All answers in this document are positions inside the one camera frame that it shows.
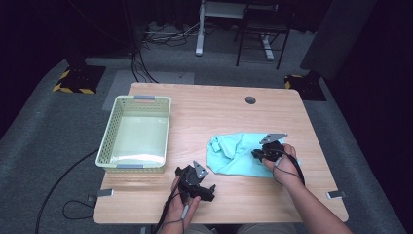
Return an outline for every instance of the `wrist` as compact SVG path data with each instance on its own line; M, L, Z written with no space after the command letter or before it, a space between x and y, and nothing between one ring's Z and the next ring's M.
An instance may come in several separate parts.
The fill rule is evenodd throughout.
M288 190L288 192L294 188L305 187L303 182L297 177L286 179L285 181L282 182L282 185L286 188L286 190Z
M162 226L162 234L181 234L183 233L183 220L179 220L176 222L166 222Z

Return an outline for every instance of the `desk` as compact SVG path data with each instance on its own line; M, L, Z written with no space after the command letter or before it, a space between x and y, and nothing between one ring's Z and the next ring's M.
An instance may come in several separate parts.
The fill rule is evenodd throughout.
M297 92L135 83L130 95L171 98L166 171L159 175L106 173L101 188L113 188L114 194L98 198L95 222L158 223L176 167L196 160L207 168L210 139L238 132L288 133L285 142L296 148L307 187L343 221L348 219L343 201L325 196L337 187ZM246 103L245 97L254 97L256 103ZM213 184L215 199L200 204L193 223L301 221L286 190L272 178L216 175L209 170L201 186Z
M242 19L243 10L245 9L245 7L246 4L241 3L209 2L202 0L200 7L200 31L198 32L197 49L195 50L195 55L201 56L204 52L205 17ZM268 36L263 35L261 40L265 49L267 60L274 60L270 42L268 41Z

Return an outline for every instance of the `gray carpet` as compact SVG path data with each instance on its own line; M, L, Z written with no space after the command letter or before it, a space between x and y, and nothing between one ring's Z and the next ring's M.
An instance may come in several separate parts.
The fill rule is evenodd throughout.
M306 74L299 64L313 35L291 33L280 70L268 63L243 62L236 67L234 36L234 31L226 30L208 34L202 57L195 57L196 37L178 47L145 45L142 56L150 72L193 74L197 85L283 88L284 75ZM2 233L34 232L46 195L68 168L99 147L110 99L131 84L133 77L126 74L122 76L128 80L118 84L120 73L130 71L131 61L126 58L88 58L86 62L106 66L97 94L52 92L67 66L62 61L39 83L0 141ZM119 89L114 88L115 81ZM337 185L348 195L344 199L350 216L347 224L355 233L405 233L331 93L320 84L327 101L304 104ZM85 201L99 189L104 171L94 159L95 155L79 164L58 185L43 211L40 233L140 233L137 225L99 225L91 218L68 220L62 215L67 201ZM82 216L93 210L73 205L67 212ZM306 233L302 224L296 227L298 233Z
M139 72L140 76L136 78L133 76L131 70L119 70L116 72L112 86L104 101L102 110L111 110L115 98L121 95L127 95L132 83L136 82L159 82L163 84L194 84L193 72L150 72L150 77L143 72Z

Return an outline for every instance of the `person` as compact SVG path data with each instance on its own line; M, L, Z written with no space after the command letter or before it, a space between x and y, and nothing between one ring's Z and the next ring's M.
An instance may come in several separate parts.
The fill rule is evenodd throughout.
M289 144L284 144L284 151L287 154L296 157L295 148ZM309 233L352 233L349 227L343 221L340 220L328 207L326 207L316 196L314 196L301 182L297 170L291 161L284 154L279 161L277 167L275 163L266 159L263 159L263 164L273 171L274 177L282 184L290 195L292 202L300 214L305 227ZM175 187L178 182L178 177L175 178L172 188ZM189 209L184 218L185 206L179 196L175 196L169 205L169 210L166 215L162 234L181 234L184 233L212 233L207 228L195 228L191 227L191 220L197 210L201 201L200 197L195 197L189 202ZM248 228L240 227L238 233L277 233L274 228L268 229L269 224L266 226L252 225Z

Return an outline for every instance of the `basket handle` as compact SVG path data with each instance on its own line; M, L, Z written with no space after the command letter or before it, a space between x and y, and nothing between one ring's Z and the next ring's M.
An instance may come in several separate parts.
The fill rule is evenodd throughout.
M117 169L142 169L143 165L141 164L118 164L116 165Z
M133 96L133 99L148 99L148 100L155 100L155 96Z

